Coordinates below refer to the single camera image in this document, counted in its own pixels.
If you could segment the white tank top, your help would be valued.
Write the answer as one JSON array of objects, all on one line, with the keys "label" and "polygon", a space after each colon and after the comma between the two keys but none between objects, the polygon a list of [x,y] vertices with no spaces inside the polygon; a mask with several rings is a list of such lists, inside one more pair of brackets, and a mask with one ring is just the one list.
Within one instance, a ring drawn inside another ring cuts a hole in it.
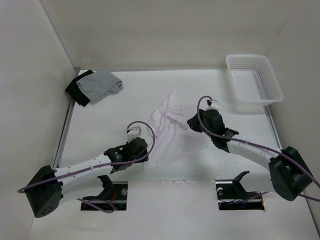
[{"label": "white tank top", "polygon": [[175,163],[208,146],[206,137],[187,124],[191,110],[181,104],[175,90],[154,110],[147,124],[154,132],[155,145],[143,164],[145,170]]}]

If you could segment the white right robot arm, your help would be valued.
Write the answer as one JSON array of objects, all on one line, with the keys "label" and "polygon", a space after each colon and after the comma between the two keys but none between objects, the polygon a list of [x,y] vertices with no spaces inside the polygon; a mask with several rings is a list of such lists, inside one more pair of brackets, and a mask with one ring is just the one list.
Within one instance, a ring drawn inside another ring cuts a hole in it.
[{"label": "white right robot arm", "polygon": [[226,127],[216,109],[199,109],[187,124],[191,130],[206,134],[216,148],[248,159],[267,170],[265,175],[252,178],[247,176],[247,170],[235,177],[231,190],[238,198],[261,191],[273,192],[287,201],[294,201],[314,181],[295,148],[273,149],[250,142],[238,131]]}]

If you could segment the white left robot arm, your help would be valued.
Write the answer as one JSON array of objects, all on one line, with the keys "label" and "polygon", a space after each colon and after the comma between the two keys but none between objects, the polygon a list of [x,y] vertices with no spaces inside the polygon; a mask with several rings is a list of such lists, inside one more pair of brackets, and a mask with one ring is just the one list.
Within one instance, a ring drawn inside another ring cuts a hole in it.
[{"label": "white left robot arm", "polygon": [[146,141],[137,137],[82,163],[56,169],[42,167],[24,190],[34,216],[47,216],[72,200],[82,200],[84,204],[109,202],[114,192],[109,176],[147,161],[147,147]]}]

